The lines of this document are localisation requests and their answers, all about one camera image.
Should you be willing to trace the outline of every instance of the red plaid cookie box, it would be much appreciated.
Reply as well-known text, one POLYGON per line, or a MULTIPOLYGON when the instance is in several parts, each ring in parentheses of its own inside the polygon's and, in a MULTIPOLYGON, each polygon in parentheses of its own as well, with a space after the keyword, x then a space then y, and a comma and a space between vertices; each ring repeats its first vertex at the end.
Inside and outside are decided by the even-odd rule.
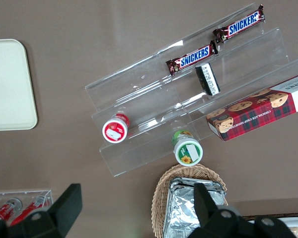
POLYGON ((298 112, 298 75, 207 114, 210 129, 227 141, 298 112))

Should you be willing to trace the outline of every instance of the silver foil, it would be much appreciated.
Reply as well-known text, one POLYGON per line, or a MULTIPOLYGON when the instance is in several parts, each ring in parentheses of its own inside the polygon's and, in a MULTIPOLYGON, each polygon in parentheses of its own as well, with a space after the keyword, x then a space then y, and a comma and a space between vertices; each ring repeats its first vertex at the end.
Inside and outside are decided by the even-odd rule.
POLYGON ((199 220, 194 210, 194 184, 203 183, 216 205, 224 204, 225 192, 218 182, 175 178, 170 182, 163 226, 164 238, 187 238, 199 220))

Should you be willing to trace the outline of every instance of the wicker basket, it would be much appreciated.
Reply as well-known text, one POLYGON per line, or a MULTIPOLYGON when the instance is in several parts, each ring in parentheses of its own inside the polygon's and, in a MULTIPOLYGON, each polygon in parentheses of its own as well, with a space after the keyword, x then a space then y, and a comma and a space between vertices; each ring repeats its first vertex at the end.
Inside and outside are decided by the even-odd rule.
POLYGON ((167 204, 169 183, 175 177, 217 181, 223 186, 224 191, 227 190, 225 183, 220 176, 203 165, 197 164, 191 167, 185 167, 182 165, 173 166, 161 177, 155 189, 152 200, 151 221, 153 232, 157 238, 163 238, 162 229, 167 204))

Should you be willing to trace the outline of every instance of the red can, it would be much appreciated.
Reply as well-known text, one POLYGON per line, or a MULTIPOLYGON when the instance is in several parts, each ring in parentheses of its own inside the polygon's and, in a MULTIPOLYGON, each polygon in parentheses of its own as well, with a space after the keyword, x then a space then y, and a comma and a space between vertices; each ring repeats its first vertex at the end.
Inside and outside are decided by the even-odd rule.
POLYGON ((19 222, 23 221, 24 218, 26 218, 32 211, 41 208, 41 207, 47 207, 51 205, 51 200, 50 198, 46 197, 46 196, 37 196, 36 199, 29 205, 27 206, 27 208, 25 208, 21 214, 15 218, 12 222, 11 222, 11 226, 14 226, 16 224, 18 224, 19 222))
POLYGON ((0 220, 9 220, 17 211, 21 210, 22 202, 17 198, 11 198, 0 208, 0 220))

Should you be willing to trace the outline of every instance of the cream plastic tray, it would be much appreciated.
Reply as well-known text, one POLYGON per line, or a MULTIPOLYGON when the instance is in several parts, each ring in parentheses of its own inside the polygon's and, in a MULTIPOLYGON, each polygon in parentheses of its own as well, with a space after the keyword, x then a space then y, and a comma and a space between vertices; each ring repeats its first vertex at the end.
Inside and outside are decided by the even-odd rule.
POLYGON ((37 123, 24 46, 0 40, 0 130, 26 130, 37 123))

